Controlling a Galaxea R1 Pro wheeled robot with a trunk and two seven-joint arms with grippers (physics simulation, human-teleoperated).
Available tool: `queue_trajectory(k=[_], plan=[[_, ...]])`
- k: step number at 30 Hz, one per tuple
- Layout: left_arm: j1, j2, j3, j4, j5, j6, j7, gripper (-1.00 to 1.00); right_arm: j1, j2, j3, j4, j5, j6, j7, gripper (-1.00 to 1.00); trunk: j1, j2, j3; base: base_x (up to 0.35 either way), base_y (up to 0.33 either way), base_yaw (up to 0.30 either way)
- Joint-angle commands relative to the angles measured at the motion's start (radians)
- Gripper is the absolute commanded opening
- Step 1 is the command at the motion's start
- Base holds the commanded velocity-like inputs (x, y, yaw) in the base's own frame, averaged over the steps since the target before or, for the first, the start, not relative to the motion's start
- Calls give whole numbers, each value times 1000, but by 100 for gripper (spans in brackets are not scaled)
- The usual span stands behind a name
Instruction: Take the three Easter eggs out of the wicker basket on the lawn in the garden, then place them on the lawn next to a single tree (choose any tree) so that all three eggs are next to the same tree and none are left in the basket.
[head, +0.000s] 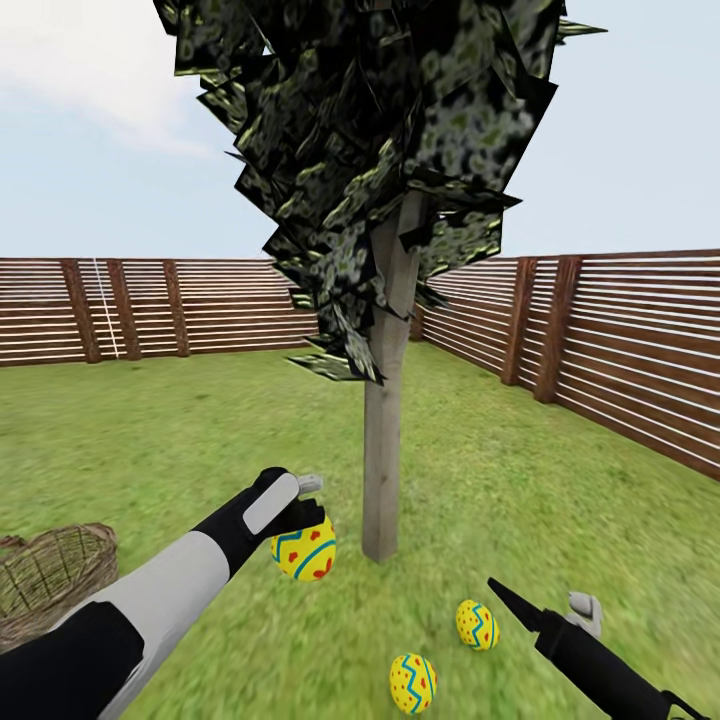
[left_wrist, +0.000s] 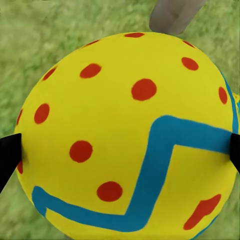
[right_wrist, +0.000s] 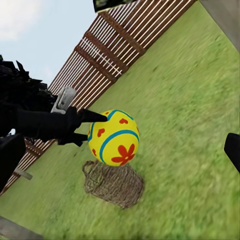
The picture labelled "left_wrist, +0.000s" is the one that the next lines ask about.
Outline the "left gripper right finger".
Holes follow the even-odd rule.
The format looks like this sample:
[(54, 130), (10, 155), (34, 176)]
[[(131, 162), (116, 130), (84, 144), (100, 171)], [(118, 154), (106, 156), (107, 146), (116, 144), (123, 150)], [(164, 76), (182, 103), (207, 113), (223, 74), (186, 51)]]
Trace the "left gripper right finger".
[(230, 160), (240, 173), (240, 135), (232, 133), (230, 141)]

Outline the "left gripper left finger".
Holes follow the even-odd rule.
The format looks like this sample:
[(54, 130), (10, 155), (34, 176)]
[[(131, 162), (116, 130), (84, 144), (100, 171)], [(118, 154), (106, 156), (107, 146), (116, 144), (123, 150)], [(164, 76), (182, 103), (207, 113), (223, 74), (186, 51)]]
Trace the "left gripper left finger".
[(22, 158), (21, 133), (0, 138), (0, 193)]

